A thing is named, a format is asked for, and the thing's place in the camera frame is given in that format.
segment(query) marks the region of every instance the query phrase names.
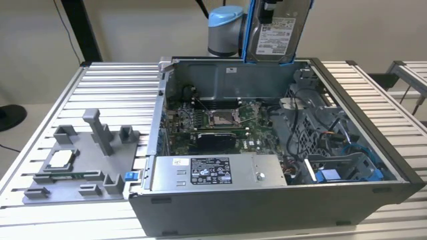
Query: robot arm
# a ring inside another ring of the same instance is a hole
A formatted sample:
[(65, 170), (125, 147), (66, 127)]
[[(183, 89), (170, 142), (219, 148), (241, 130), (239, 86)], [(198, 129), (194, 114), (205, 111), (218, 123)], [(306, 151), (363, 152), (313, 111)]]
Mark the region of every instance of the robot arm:
[(246, 63), (294, 62), (314, 0), (251, 0), (249, 13), (222, 6), (209, 17), (209, 51)]

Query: motherboard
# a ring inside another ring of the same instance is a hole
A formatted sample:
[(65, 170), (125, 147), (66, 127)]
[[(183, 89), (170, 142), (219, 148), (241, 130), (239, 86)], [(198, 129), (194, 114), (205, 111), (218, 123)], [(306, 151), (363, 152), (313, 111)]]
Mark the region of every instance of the motherboard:
[(197, 100), (167, 112), (173, 156), (277, 154), (285, 151), (263, 102), (237, 101), (222, 106)]

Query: cable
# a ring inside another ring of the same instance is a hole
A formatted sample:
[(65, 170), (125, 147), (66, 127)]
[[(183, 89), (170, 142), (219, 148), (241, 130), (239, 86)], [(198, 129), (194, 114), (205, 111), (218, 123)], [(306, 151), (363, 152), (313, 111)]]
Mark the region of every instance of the cable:
[(327, 135), (327, 134), (335, 134), (335, 132), (325, 131), (325, 132), (321, 133), (317, 147), (319, 149), (323, 149), (333, 156), (330, 149), (327, 149), (327, 147), (321, 147), (321, 140), (322, 140), (323, 136)]
[(202, 12), (206, 16), (206, 19), (210, 19), (210, 12), (207, 10), (206, 4), (203, 3), (203, 0), (195, 0), (195, 2), (199, 4), (199, 7), (201, 7)]
[(420, 111), (420, 107), (421, 107), (421, 105), (417, 104), (417, 106), (416, 106), (416, 108), (414, 108), (414, 111), (413, 111), (413, 116), (416, 116), (417, 112)]
[(193, 88), (195, 87), (195, 85), (193, 85), (193, 84), (186, 84), (185, 86), (182, 86), (182, 89), (181, 89), (181, 100), (182, 100), (183, 102), (190, 102), (190, 100), (191, 100), (191, 96), (190, 96), (189, 99), (185, 98), (185, 91), (186, 91), (186, 88), (189, 88), (189, 87), (191, 87), (190, 90), (193, 91)]
[(202, 103), (202, 101), (195, 97), (194, 99), (198, 100), (198, 102), (201, 103), (201, 105), (205, 107), (206, 111), (207, 111), (207, 114), (211, 115), (211, 111), (210, 109), (207, 108), (207, 106)]
[(315, 89), (313, 89), (313, 88), (303, 87), (303, 88), (298, 89), (298, 91), (294, 93), (294, 96), (297, 96), (297, 94), (298, 94), (301, 91), (303, 91), (303, 90), (314, 91), (314, 92), (317, 92), (318, 94), (321, 94), (321, 93), (318, 92), (318, 90), (315, 90)]
[(0, 144), (0, 147), (2, 147), (2, 148), (5, 148), (5, 149), (11, 150), (11, 151), (14, 151), (14, 152), (18, 152), (18, 153), (21, 153), (21, 152), (22, 152), (21, 150), (17, 150), (15, 148), (11, 148), (11, 147), (5, 146), (5, 145), (2, 145), (2, 144)]
[(322, 125), (322, 127), (325, 127), (325, 129), (330, 129), (330, 126), (318, 117), (318, 114), (317, 114), (318, 110), (319, 110), (319, 108), (313, 113), (314, 119), (318, 121), (318, 123)]
[(58, 15), (59, 15), (59, 18), (61, 18), (62, 25), (65, 26), (66, 31), (67, 31), (71, 48), (73, 48), (75, 57), (78, 58), (79, 65), (81, 65), (82, 60), (81, 60), (81, 57), (79, 57), (78, 52), (77, 52), (77, 49), (75, 49), (75, 45), (74, 45), (74, 41), (73, 41), (73, 36), (70, 35), (70, 31), (69, 31), (67, 25), (66, 25), (65, 20), (63, 20), (63, 16), (62, 16), (62, 13), (61, 13), (59, 6), (58, 6), (58, 4), (57, 4), (57, 0), (54, 0), (54, 4), (55, 4), (55, 8), (57, 8), (57, 12), (58, 12)]
[(269, 116), (273, 116), (271, 112), (279, 110), (281, 108), (282, 108), (282, 107), (281, 107), (279, 105), (270, 106), (270, 107), (267, 108), (267, 114), (269, 114)]
[(367, 147), (362, 146), (361, 144), (357, 144), (357, 143), (349, 144), (347, 146), (343, 147), (341, 153), (345, 155), (346, 154), (346, 150), (349, 148), (351, 148), (351, 147), (361, 148), (367, 153), (369, 158), (371, 159), (371, 161), (376, 162), (376, 156), (374, 156), (371, 150)]
[(339, 124), (339, 126), (341, 126), (341, 128), (342, 128), (342, 132), (345, 133), (347, 142), (351, 144), (351, 143), (353, 143), (353, 140), (351, 140), (351, 138), (350, 138), (350, 134), (349, 134), (349, 132), (347, 132), (347, 129), (345, 128), (342, 122), (339, 122), (338, 124)]
[(327, 128), (327, 131), (329, 131), (329, 132), (333, 132), (333, 131), (334, 131), (334, 128), (335, 128), (337, 124), (339, 124), (341, 120), (342, 120), (342, 119), (341, 119), (339, 117), (335, 119), (333, 125)]
[(402, 99), (401, 99), (400, 104), (404, 103), (404, 100), (406, 99), (406, 96), (408, 96), (408, 94), (409, 94), (410, 88), (412, 88), (412, 85), (408, 87), (408, 90), (406, 90), (406, 92), (405, 92), (405, 94), (404, 94), (404, 96), (402, 96)]
[(294, 157), (295, 161), (301, 161), (302, 162), (301, 157), (298, 156), (298, 154), (294, 154), (291, 152), (291, 149), (290, 149), (291, 140), (293, 140), (293, 137), (295, 135), (297, 126), (298, 126), (298, 122), (299, 122), (299, 105), (297, 103), (295, 94), (294, 94), (293, 98), (294, 98), (294, 104), (295, 104), (295, 115), (294, 115), (295, 117), (294, 117), (294, 124), (293, 124), (291, 134), (290, 134), (290, 136), (287, 138), (287, 141), (286, 141), (286, 150), (287, 150), (287, 153)]

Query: black cable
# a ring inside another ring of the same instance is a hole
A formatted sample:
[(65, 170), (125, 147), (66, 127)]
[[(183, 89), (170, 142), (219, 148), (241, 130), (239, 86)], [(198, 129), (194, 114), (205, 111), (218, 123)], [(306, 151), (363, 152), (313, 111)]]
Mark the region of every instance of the black cable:
[(18, 152), (18, 153), (21, 153), (21, 152), (22, 152), (21, 150), (17, 150), (15, 148), (11, 148), (11, 147), (5, 146), (5, 145), (2, 145), (2, 144), (0, 144), (0, 147), (2, 147), (2, 148), (5, 148), (5, 149), (11, 150), (11, 151), (14, 151), (14, 152)]
[(199, 7), (201, 7), (202, 12), (206, 16), (206, 19), (210, 19), (210, 12), (207, 10), (206, 4), (203, 3), (203, 0), (195, 0), (195, 2), (199, 4)]
[(297, 96), (297, 94), (298, 94), (301, 91), (303, 91), (303, 90), (314, 91), (314, 92), (317, 92), (318, 94), (321, 94), (321, 93), (319, 93), (319, 91), (318, 91), (317, 89), (303, 87), (303, 88), (298, 89), (298, 91), (294, 93), (294, 96)]
[(282, 109), (282, 107), (281, 107), (279, 105), (270, 106), (270, 107), (267, 108), (267, 114), (269, 114), (269, 116), (274, 116), (274, 114), (271, 114), (273, 111), (277, 111), (277, 110), (279, 110), (279, 109)]
[(334, 132), (334, 128), (335, 128), (337, 124), (339, 124), (341, 120), (342, 119), (339, 117), (335, 119), (333, 125), (327, 129), (329, 132)]
[(413, 116), (416, 116), (417, 112), (420, 111), (420, 107), (421, 107), (421, 105), (417, 104), (417, 106), (416, 106), (416, 108), (414, 108), (414, 111), (413, 111)]
[(66, 31), (67, 31), (71, 48), (73, 48), (75, 57), (77, 57), (78, 60), (79, 60), (79, 65), (81, 65), (82, 60), (81, 60), (81, 57), (79, 57), (78, 52), (77, 52), (77, 49), (75, 49), (75, 45), (74, 45), (74, 41), (73, 41), (73, 36), (70, 35), (70, 31), (69, 31), (67, 25), (66, 25), (65, 20), (63, 20), (63, 16), (62, 16), (62, 13), (61, 13), (59, 6), (58, 6), (58, 4), (57, 4), (57, 0), (54, 0), (54, 4), (55, 4), (55, 8), (57, 8), (57, 12), (58, 12), (58, 15), (59, 15), (59, 18), (61, 18), (62, 25), (65, 26)]
[(400, 104), (404, 103), (404, 100), (406, 99), (406, 96), (408, 96), (408, 94), (409, 94), (410, 88), (412, 88), (412, 85), (408, 87), (408, 90), (406, 90), (406, 92), (405, 92), (405, 94), (404, 94), (404, 96), (402, 96), (402, 99), (401, 99)]
[(183, 102), (186, 101), (186, 99), (185, 99), (185, 90), (186, 90), (186, 88), (189, 88), (189, 87), (194, 88), (195, 85), (193, 85), (193, 84), (186, 84), (185, 86), (182, 86), (182, 89), (181, 89), (181, 100), (182, 100)]
[(298, 126), (298, 122), (299, 122), (299, 105), (297, 103), (295, 94), (294, 94), (293, 98), (294, 98), (294, 103), (295, 103), (295, 116), (294, 116), (294, 124), (293, 124), (291, 134), (290, 134), (287, 141), (286, 141), (286, 150), (287, 150), (287, 153), (294, 157), (295, 161), (302, 161), (301, 157), (297, 154), (294, 154), (290, 149), (291, 140), (295, 135), (297, 126)]

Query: warning label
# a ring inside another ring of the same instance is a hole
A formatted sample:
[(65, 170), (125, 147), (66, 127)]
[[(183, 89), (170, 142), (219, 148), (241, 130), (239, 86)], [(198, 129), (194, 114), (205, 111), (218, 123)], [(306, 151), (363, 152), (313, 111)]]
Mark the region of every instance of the warning label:
[(295, 21), (295, 18), (274, 17), (273, 23), (262, 25), (257, 46), (258, 55), (286, 54)]
[(191, 159), (191, 183), (231, 184), (233, 169), (229, 157), (205, 157)]

